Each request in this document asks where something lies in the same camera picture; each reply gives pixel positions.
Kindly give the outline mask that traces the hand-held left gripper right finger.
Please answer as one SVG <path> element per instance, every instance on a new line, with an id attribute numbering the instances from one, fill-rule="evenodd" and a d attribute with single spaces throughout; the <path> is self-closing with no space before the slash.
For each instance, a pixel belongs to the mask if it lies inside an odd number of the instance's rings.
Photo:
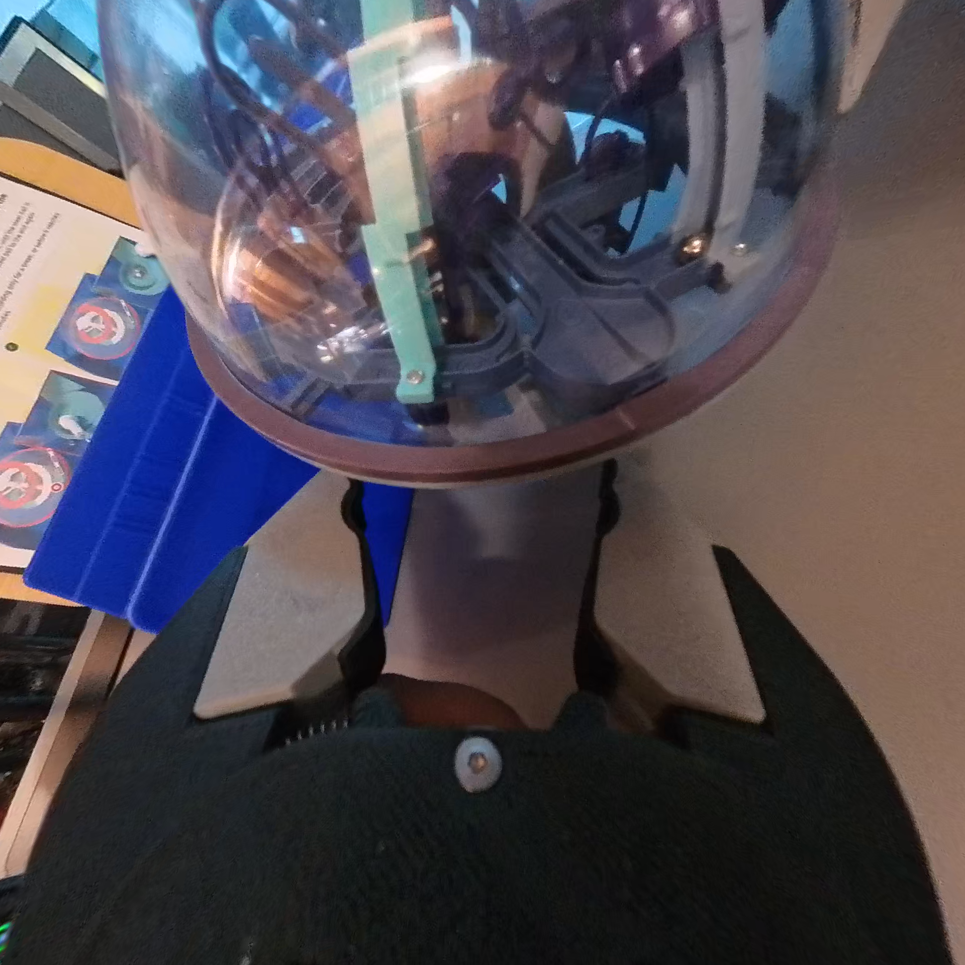
<path id="1" fill-rule="evenodd" d="M 710 537 L 634 460 L 600 480 L 574 670 L 618 726 L 680 710 L 759 725 L 765 708 Z"/>

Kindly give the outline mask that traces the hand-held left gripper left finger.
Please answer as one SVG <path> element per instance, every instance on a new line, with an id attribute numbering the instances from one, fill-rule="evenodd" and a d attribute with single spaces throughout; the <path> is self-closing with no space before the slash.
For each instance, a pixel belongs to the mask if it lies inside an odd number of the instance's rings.
<path id="1" fill-rule="evenodd" d="M 351 518 L 359 495 L 344 476 L 315 476 L 246 541 L 196 717 L 308 701 L 349 682 L 351 648 L 380 626 Z"/>

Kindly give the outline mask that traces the clear maze ball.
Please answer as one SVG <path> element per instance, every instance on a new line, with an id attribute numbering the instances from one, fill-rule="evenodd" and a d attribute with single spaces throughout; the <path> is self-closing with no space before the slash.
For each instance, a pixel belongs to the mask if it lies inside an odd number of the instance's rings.
<path id="1" fill-rule="evenodd" d="M 214 395 L 345 476 L 604 459 L 790 329 L 845 2 L 99 2 L 127 186 Z"/>

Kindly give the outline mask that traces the blue plastic bin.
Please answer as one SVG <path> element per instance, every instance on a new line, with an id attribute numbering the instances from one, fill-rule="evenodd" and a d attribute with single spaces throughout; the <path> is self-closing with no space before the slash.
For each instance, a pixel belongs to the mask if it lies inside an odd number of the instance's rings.
<path id="1" fill-rule="evenodd" d="M 319 470 L 211 392 L 173 291 L 160 300 L 23 574 L 159 633 Z"/>

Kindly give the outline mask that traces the printed instruction sheet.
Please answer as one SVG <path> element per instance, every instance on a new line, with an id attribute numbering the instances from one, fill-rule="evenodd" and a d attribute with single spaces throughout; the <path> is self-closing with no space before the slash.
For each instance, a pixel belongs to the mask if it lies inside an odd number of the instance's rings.
<path id="1" fill-rule="evenodd" d="M 29 565 L 169 285 L 141 231 L 2 177 L 3 570 Z"/>

